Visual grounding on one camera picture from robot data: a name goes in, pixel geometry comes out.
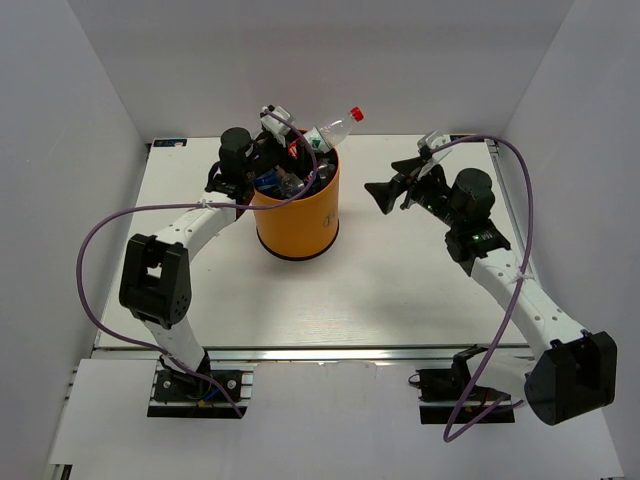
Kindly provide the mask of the clear bottle red cap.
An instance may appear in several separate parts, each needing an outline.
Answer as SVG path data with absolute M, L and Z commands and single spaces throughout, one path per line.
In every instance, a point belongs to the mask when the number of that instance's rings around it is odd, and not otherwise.
M 346 115 L 332 117 L 314 126 L 303 137 L 314 152 L 328 153 L 344 141 L 364 119 L 359 107 L 353 107 Z

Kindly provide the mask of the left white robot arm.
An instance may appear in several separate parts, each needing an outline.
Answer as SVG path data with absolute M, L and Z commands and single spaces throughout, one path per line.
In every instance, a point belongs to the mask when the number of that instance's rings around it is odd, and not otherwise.
M 178 373 L 177 387 L 188 398 L 199 399 L 211 387 L 209 360 L 187 319 L 192 288 L 190 263 L 223 229 L 248 211 L 255 181 L 287 160 L 297 160 L 292 148 L 317 158 L 299 130 L 285 127 L 283 135 L 265 128 L 257 137 L 233 127 L 220 138 L 218 161 L 211 167 L 200 203 L 188 207 L 169 226 L 152 234 L 136 234 L 127 243 L 119 302 L 149 330 L 165 368 Z

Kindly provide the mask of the clear capless bottle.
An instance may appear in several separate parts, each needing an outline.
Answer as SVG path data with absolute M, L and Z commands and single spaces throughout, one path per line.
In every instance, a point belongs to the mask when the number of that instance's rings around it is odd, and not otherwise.
M 336 165 L 329 159 L 322 159 L 317 168 L 318 181 L 326 184 L 332 180 L 336 172 Z

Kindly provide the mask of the clear pepsi bottle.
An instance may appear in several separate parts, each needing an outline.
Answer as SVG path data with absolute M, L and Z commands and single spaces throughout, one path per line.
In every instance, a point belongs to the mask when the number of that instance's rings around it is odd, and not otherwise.
M 276 171 L 280 181 L 280 191 L 284 198 L 292 198 L 305 188 L 305 183 L 294 173 L 286 172 L 280 168 Z

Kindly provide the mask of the blue label bottle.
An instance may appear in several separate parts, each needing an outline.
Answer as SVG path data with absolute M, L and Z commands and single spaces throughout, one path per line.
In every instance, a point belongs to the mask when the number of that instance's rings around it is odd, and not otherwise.
M 280 179 L 277 171 L 272 168 L 254 180 L 254 188 L 260 192 L 270 192 L 280 189 Z

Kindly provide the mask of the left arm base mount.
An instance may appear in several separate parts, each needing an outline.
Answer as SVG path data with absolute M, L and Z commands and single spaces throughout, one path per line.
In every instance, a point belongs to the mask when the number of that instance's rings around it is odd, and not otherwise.
M 235 419 L 245 413 L 251 398 L 253 369 L 212 363 L 209 376 L 220 386 L 165 368 L 160 362 L 147 407 L 149 418 Z

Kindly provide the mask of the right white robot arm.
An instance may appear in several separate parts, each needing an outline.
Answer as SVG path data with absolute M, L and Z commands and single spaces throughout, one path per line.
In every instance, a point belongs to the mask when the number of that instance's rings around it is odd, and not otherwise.
M 393 163 L 388 182 L 367 183 L 366 191 L 388 214 L 398 197 L 403 208 L 417 204 L 448 226 L 445 244 L 452 260 L 488 292 L 526 340 L 532 360 L 474 346 L 453 358 L 451 384 L 472 399 L 486 388 L 528 404 L 545 424 L 556 425 L 611 404 L 615 398 L 617 345 L 606 332 L 592 333 L 566 314 L 526 273 L 509 241 L 490 215 L 495 203 L 491 177 L 461 170 L 448 184 L 435 165 Z

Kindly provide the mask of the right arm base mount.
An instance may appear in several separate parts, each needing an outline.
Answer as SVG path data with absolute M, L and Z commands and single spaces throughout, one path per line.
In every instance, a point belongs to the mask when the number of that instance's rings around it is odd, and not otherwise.
M 480 359 L 486 347 L 472 345 L 470 348 L 429 348 L 422 350 L 426 356 L 418 360 L 415 371 L 407 379 L 410 387 L 418 393 L 419 418 L 421 425 L 445 426 L 461 394 L 471 379 L 471 369 L 466 361 Z M 455 419 L 455 426 L 468 423 L 483 414 L 498 400 L 501 403 L 481 424 L 514 423 L 511 397 L 493 388 L 477 383 L 465 400 Z

